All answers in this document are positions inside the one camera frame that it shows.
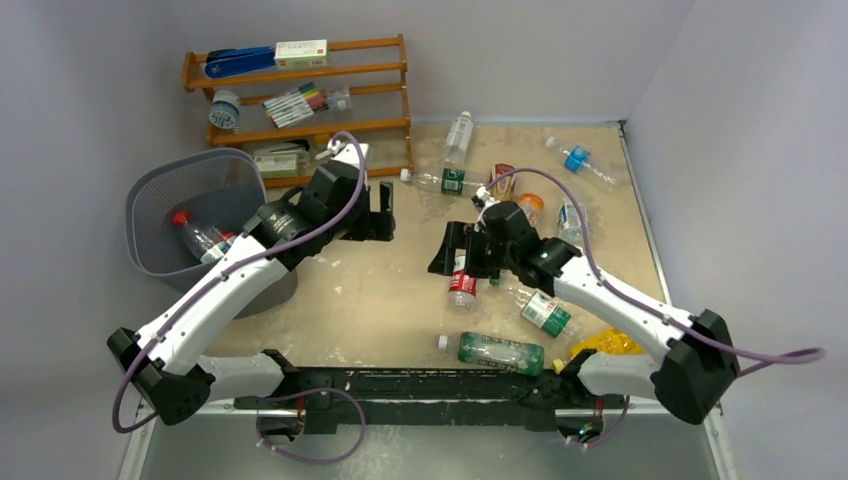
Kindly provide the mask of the bottle red label red cap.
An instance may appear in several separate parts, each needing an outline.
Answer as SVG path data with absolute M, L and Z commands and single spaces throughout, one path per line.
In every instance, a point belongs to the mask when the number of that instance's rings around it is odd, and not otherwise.
M 452 308 L 470 310 L 475 305 L 477 279 L 467 274 L 465 255 L 455 257 L 447 295 Z

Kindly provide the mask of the green tea bottle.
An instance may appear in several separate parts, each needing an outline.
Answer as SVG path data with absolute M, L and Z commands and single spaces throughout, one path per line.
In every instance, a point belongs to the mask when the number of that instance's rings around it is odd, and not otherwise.
M 475 332 L 440 335 L 437 348 L 459 362 L 494 368 L 530 377 L 544 370 L 545 350 L 542 346 L 522 343 Z

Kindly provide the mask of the bottle red blue label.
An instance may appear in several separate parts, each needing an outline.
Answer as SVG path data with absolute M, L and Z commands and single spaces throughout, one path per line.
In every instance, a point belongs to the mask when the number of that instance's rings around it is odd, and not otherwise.
M 236 239 L 236 233 L 232 230 L 197 223 L 185 210 L 174 213 L 171 221 L 186 247 L 201 264 L 222 259 Z

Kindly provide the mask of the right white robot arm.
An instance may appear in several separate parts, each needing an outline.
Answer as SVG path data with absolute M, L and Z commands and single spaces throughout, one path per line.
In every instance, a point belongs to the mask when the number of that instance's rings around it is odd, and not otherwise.
M 569 404 L 584 407 L 600 395 L 631 395 L 658 401 L 686 423 L 705 420 L 740 372 L 719 314 L 688 313 L 614 278 L 590 261 L 587 249 L 540 237 L 513 202 L 477 205 L 476 222 L 447 223 L 428 272 L 452 275 L 458 256 L 475 278 L 508 270 L 522 284 L 586 310 L 642 347 L 636 356 L 580 354 L 561 381 Z

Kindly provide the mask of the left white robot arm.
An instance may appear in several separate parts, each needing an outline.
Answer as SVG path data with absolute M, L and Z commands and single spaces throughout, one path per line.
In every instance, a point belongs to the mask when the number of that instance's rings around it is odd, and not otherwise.
M 297 399 L 298 382 L 291 363 L 275 350 L 250 357 L 206 355 L 246 306 L 273 284 L 294 273 L 307 257 L 331 241 L 392 240 L 393 185 L 379 184 L 379 208 L 370 206 L 364 170 L 331 160 L 321 165 L 304 188 L 259 207 L 225 256 L 172 307 L 137 331 L 119 328 L 107 346 L 124 376 L 113 401 L 113 427 L 120 407 L 134 387 L 154 416 L 167 425 L 185 421 L 217 400 L 261 397 L 284 409 Z

